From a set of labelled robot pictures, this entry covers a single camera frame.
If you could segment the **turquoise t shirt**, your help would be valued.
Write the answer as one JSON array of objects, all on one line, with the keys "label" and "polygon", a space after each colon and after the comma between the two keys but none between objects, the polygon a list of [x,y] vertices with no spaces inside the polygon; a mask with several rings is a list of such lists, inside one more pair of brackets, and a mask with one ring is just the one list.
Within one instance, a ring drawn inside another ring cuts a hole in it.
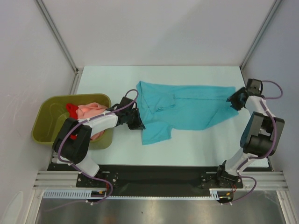
[{"label": "turquoise t shirt", "polygon": [[140,81],[137,106],[145,126],[142,144],[171,139],[173,129],[202,131],[238,115],[227,98],[234,86],[163,85]]}]

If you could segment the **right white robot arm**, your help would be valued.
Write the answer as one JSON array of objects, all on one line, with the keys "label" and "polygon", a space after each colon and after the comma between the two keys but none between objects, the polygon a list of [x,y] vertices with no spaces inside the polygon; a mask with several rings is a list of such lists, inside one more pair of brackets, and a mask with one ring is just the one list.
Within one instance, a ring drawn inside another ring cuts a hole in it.
[{"label": "right white robot arm", "polygon": [[251,163],[275,153],[285,121],[268,108],[259,88],[243,87],[227,99],[236,110],[246,108],[250,119],[240,139],[240,149],[224,161],[215,176],[221,188],[228,188],[242,180],[242,172]]}]

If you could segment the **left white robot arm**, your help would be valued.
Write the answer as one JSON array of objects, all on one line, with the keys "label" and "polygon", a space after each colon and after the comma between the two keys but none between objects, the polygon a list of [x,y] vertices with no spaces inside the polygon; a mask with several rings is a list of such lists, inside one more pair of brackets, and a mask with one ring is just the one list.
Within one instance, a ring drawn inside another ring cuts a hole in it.
[{"label": "left white robot arm", "polygon": [[53,142],[52,149],[59,155],[61,162],[74,165],[87,175],[87,181],[92,186],[97,187],[103,182],[103,174],[99,172],[99,165],[88,154],[91,137],[123,124],[130,130],[145,129],[139,109],[133,106],[116,110],[110,108],[102,114],[82,120],[67,118]]}]

